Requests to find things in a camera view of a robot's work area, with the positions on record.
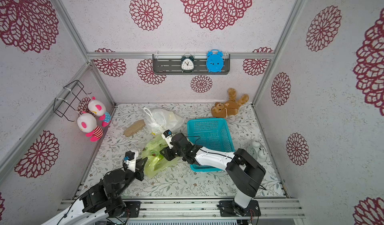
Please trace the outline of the yellow-green plastic bag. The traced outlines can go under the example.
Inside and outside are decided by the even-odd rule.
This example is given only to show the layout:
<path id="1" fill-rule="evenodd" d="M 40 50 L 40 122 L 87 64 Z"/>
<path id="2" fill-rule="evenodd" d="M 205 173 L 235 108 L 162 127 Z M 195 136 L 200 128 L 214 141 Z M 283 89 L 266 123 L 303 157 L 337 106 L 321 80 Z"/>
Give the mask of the yellow-green plastic bag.
<path id="1" fill-rule="evenodd" d="M 168 148 L 167 142 L 161 135 L 156 136 L 151 140 L 142 151 L 142 158 L 147 158 L 147 162 L 144 168 L 144 174 L 148 178 L 153 178 L 159 172 L 162 172 L 166 168 L 176 165 L 181 158 L 177 157 L 172 161 L 167 161 L 160 151 L 164 148 Z"/>

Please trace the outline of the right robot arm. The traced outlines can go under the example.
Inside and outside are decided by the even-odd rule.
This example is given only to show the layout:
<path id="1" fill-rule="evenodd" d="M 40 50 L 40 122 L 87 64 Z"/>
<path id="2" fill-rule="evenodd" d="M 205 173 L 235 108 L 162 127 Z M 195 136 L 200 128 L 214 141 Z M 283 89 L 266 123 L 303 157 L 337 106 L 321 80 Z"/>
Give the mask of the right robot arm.
<path id="1" fill-rule="evenodd" d="M 259 189 L 265 190 L 262 181 L 266 174 L 264 167 L 246 150 L 239 148 L 235 152 L 222 152 L 191 143 L 183 133 L 173 135 L 170 130 L 162 134 L 167 147 L 161 155 L 168 161 L 181 157 L 189 164 L 212 166 L 226 171 L 237 187 L 233 201 L 219 202 L 218 207 L 228 216 L 260 216 L 258 204 L 253 201 Z"/>

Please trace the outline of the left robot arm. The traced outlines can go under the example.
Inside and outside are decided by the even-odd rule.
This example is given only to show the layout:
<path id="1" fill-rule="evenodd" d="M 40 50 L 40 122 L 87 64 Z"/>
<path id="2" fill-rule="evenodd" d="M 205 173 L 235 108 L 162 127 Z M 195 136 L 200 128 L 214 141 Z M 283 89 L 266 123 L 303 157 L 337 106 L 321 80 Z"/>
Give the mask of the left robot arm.
<path id="1" fill-rule="evenodd" d="M 96 185 L 85 191 L 68 208 L 46 221 L 45 225 L 92 225 L 109 218 L 139 216 L 141 202 L 124 202 L 122 194 L 135 181 L 144 179 L 147 158 L 129 160 L 123 167 L 107 173 Z"/>

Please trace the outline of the white plastic bag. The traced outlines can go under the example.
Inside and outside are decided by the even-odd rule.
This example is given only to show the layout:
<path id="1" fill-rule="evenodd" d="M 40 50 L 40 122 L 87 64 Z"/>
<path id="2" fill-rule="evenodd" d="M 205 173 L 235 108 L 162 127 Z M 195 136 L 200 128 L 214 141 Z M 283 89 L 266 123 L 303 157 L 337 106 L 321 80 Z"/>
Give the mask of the white plastic bag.
<path id="1" fill-rule="evenodd" d="M 149 132 L 153 135 L 163 134 L 166 130 L 175 132 L 184 124 L 185 119 L 172 111 L 164 109 L 149 110 L 144 108 L 144 123 Z"/>

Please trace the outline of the teal plastic basket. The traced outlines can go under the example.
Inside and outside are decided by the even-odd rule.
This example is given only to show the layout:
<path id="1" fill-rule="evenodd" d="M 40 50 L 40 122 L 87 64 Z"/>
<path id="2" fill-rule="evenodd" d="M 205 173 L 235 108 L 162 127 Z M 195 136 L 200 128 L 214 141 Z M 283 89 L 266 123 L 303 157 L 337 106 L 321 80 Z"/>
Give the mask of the teal plastic basket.
<path id="1" fill-rule="evenodd" d="M 196 145 L 217 152 L 235 152 L 227 121 L 223 118 L 195 119 L 187 122 L 188 137 Z"/>

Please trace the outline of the wooden block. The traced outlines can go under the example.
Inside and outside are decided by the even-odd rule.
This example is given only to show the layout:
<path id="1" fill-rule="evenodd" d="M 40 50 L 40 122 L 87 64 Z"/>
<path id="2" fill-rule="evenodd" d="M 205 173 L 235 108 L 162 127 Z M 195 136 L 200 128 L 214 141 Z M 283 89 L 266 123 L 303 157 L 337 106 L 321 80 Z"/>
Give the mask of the wooden block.
<path id="1" fill-rule="evenodd" d="M 145 127 L 145 122 L 143 119 L 134 122 L 131 126 L 125 129 L 124 136 L 130 137 L 138 133 Z"/>

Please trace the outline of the brown teddy bear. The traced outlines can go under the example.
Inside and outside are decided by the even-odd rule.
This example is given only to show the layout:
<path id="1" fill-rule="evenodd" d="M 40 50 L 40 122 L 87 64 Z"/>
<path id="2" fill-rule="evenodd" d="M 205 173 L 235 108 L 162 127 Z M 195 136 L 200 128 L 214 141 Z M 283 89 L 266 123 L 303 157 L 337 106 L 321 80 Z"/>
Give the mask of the brown teddy bear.
<path id="1" fill-rule="evenodd" d="M 228 89 L 229 99 L 226 102 L 216 102 L 211 109 L 211 114 L 215 118 L 227 118 L 228 116 L 237 115 L 239 108 L 246 104 L 249 100 L 248 94 L 243 94 L 237 99 L 237 91 L 234 88 Z"/>

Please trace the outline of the white pink plush lower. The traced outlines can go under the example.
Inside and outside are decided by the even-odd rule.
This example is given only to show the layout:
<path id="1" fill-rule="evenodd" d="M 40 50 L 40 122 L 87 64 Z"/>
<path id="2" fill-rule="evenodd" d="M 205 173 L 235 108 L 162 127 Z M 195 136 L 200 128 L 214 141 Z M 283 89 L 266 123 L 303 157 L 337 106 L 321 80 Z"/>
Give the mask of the white pink plush lower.
<path id="1" fill-rule="evenodd" d="M 96 119 L 89 113 L 81 114 L 77 119 L 77 125 L 91 142 L 100 140 L 104 134 L 102 128 L 97 125 Z"/>

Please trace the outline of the white pink plush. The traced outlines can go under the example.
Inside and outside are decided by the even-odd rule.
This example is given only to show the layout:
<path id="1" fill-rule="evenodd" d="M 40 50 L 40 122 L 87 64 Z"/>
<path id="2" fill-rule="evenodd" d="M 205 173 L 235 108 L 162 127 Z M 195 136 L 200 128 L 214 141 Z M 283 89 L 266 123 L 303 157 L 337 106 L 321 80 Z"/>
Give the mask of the white pink plush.
<path id="1" fill-rule="evenodd" d="M 91 142 L 100 140 L 104 134 L 102 128 L 97 125 L 96 119 L 89 113 L 81 114 L 77 119 L 77 125 Z"/>
<path id="2" fill-rule="evenodd" d="M 102 121 L 102 127 L 107 127 L 109 125 L 111 115 L 107 112 L 105 105 L 101 101 L 92 97 L 91 101 L 88 103 L 88 110 Z"/>

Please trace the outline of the white pink plush upper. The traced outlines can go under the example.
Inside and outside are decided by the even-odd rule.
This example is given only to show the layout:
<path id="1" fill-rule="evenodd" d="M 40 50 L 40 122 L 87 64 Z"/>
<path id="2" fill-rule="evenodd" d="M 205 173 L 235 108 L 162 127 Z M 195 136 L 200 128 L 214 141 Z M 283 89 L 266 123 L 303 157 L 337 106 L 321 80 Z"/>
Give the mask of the white pink plush upper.
<path id="1" fill-rule="evenodd" d="M 88 110 L 102 121 L 102 127 L 107 127 L 109 125 L 111 115 L 107 112 L 105 105 L 101 101 L 92 97 L 91 101 L 88 103 Z"/>

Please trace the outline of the white alarm clock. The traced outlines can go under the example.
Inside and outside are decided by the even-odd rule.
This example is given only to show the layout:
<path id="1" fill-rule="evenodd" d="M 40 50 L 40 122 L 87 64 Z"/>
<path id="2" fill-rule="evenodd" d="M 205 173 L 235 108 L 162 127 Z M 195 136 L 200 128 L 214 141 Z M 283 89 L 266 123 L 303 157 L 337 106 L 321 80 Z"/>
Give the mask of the white alarm clock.
<path id="1" fill-rule="evenodd" d="M 267 160 L 268 153 L 258 141 L 252 141 L 247 147 L 247 152 L 259 163 L 266 162 Z"/>

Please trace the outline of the dark green alarm clock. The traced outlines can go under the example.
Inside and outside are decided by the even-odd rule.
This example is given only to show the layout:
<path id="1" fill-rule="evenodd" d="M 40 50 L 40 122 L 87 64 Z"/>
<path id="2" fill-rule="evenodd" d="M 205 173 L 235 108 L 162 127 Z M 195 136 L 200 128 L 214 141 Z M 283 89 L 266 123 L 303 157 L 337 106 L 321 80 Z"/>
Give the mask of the dark green alarm clock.
<path id="1" fill-rule="evenodd" d="M 181 59 L 181 70 L 183 73 L 185 72 L 193 72 L 195 69 L 195 64 L 194 64 L 195 58 L 194 56 L 183 56 Z"/>

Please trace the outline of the blue alarm clock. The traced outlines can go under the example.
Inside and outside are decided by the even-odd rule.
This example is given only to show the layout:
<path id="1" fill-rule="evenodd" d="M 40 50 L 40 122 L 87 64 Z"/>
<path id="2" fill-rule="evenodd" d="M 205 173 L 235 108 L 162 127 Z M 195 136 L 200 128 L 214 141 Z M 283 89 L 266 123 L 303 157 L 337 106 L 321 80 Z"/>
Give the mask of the blue alarm clock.
<path id="1" fill-rule="evenodd" d="M 211 50 L 207 53 L 206 67 L 208 72 L 221 72 L 224 66 L 223 53 L 219 50 Z"/>

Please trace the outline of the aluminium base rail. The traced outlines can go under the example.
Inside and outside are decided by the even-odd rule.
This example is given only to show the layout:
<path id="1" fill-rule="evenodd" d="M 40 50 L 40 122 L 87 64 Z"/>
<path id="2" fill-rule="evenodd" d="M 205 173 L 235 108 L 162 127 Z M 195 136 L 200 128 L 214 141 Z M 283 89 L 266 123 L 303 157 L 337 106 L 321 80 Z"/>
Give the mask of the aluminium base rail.
<path id="1" fill-rule="evenodd" d="M 224 219 L 227 208 L 221 201 L 232 203 L 232 198 L 200 199 L 125 199 L 131 211 L 130 220 L 213 220 Z M 304 219 L 305 213 L 297 199 L 256 199 L 258 206 L 249 209 L 244 217 L 233 214 L 227 219 Z"/>

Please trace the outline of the grey wall shelf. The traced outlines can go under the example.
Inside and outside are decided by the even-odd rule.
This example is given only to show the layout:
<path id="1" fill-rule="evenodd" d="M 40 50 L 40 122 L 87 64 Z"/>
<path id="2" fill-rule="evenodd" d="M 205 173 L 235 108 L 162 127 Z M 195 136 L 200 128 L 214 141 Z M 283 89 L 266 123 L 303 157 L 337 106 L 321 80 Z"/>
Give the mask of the grey wall shelf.
<path id="1" fill-rule="evenodd" d="M 183 59 L 193 58 L 194 69 L 192 71 L 183 71 Z M 230 54 L 224 54 L 224 65 L 221 72 L 209 72 L 207 68 L 206 54 L 182 54 L 182 55 L 165 55 L 153 54 L 153 72 L 156 75 L 227 75 L 230 71 Z"/>

